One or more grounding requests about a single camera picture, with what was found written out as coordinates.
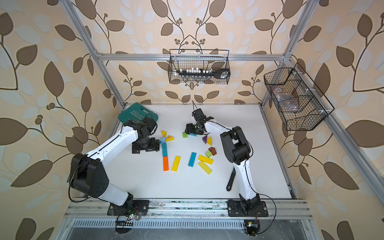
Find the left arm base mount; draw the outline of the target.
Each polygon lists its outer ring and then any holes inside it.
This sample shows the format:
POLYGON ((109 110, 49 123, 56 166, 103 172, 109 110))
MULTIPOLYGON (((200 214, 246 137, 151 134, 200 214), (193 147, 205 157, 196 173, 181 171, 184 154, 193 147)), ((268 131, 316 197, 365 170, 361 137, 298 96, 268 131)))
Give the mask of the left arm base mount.
POLYGON ((134 200, 132 194, 128 194, 126 202, 122 206, 110 203, 108 216, 145 216, 149 210, 149 200, 134 200))

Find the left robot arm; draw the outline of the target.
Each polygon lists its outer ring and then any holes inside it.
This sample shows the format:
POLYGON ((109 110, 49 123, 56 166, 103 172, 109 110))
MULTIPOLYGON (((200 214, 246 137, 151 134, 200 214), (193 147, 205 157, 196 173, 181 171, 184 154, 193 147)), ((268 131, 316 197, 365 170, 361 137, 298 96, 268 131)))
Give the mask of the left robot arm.
POLYGON ((89 197, 123 206, 130 194, 110 183, 106 172, 108 165, 129 145, 132 153, 158 152, 160 141, 151 136, 156 132, 157 122, 144 117, 141 121, 129 120, 120 131, 98 148, 72 158, 69 189, 75 189, 89 197))

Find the orange rectangular block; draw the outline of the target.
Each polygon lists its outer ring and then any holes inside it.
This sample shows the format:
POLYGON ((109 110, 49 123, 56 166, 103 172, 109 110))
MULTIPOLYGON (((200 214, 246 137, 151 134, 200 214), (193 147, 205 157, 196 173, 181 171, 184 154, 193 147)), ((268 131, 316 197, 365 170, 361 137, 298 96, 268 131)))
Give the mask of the orange rectangular block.
POLYGON ((169 171, 169 160, 168 160, 168 156, 164 156, 164 157, 163 157, 163 170, 164 170, 164 172, 169 171))

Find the teal long block diagonal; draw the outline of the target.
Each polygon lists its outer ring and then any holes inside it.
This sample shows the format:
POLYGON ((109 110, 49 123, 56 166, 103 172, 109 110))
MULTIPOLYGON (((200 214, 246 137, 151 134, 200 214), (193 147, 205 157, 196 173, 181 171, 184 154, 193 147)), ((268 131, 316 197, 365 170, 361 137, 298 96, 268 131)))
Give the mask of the teal long block diagonal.
POLYGON ((162 143, 162 151, 163 151, 163 157, 167 157, 168 156, 167 143, 162 143))

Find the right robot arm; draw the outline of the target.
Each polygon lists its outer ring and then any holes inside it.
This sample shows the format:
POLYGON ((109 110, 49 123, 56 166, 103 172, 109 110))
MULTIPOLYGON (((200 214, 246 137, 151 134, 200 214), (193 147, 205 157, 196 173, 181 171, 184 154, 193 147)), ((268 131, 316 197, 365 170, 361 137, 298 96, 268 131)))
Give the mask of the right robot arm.
POLYGON ((246 161, 251 157, 251 145, 240 127, 227 127, 218 123, 213 117, 207 117, 201 109, 192 112, 195 123, 186 125, 185 132, 190 135, 213 134, 219 136, 223 151, 227 160, 234 165, 237 175, 240 177, 240 200, 245 211, 256 208, 260 197, 253 190, 253 184, 249 179, 246 161))

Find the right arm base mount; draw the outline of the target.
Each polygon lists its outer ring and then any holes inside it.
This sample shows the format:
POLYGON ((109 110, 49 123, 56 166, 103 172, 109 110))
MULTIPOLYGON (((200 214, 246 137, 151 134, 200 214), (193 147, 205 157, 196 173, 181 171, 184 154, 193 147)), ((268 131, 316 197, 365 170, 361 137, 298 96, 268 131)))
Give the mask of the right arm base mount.
POLYGON ((261 201, 260 195, 252 199, 245 200, 240 196, 240 200, 228 200, 229 217, 268 217, 268 209, 266 202, 261 201))

